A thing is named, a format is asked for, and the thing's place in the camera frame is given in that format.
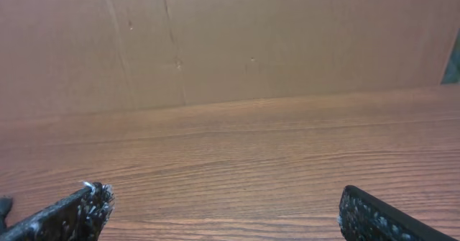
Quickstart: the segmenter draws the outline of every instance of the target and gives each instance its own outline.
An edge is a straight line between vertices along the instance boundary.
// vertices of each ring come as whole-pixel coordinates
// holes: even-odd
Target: black textured pad
[[[348,241],[455,240],[355,186],[345,187],[339,210],[340,229]]]
[[[85,188],[8,228],[0,241],[95,241],[113,207],[110,185]]]
[[[0,198],[0,235],[6,230],[6,216],[9,211],[12,209],[13,199],[9,197]]]

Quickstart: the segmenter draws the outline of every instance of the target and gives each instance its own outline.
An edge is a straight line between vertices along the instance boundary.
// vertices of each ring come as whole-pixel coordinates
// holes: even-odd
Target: black object
[[[1,197],[0,198],[0,234],[5,232],[6,223],[5,219],[9,211],[12,209],[13,199],[10,197]]]
[[[348,241],[455,240],[355,186],[345,187],[339,210],[340,229]]]
[[[22,220],[3,234],[0,233],[0,241],[97,240],[109,220],[114,196],[110,185],[84,184],[86,187],[80,191]]]

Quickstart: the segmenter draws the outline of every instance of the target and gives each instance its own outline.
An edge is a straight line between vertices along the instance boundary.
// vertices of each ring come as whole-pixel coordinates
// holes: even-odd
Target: crease in cardboard
[[[129,91],[129,104],[132,109],[137,109],[139,108],[139,106],[137,105],[136,99],[134,97],[134,88],[133,88],[133,83],[132,83],[131,68],[129,67],[129,63],[124,54],[124,46],[123,46],[123,42],[121,41],[120,26],[116,18],[115,8],[112,3],[112,0],[105,0],[105,2],[106,2],[107,9],[109,11],[109,14],[112,20],[112,24],[114,25],[114,29],[115,29],[116,49],[117,49],[117,52],[118,52],[118,55],[121,61],[121,67],[123,69],[123,74],[124,74],[124,81]]]
[[[180,92],[182,94],[182,100],[183,100],[183,105],[187,105],[187,96],[185,94],[185,84],[184,84],[184,78],[183,78],[183,62],[179,58],[179,44],[175,38],[174,32],[173,32],[173,27],[171,26],[171,16],[170,16],[170,9],[167,4],[167,0],[163,0],[163,6],[165,8],[165,13],[166,13],[166,25],[167,29],[170,35],[170,40],[172,45],[174,45],[174,61],[176,64],[176,68],[178,70],[178,81],[179,81],[179,87],[180,87]]]

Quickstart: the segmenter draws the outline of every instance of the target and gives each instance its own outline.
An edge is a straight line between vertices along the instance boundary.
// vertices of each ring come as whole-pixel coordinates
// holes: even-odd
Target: cardboard wall
[[[0,119],[439,84],[460,0],[0,0]]]

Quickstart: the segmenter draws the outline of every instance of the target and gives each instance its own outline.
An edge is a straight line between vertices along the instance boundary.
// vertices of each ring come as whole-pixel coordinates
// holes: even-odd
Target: wooden table
[[[343,240],[353,184],[460,239],[460,87],[0,123],[15,223],[111,183],[102,240]]]

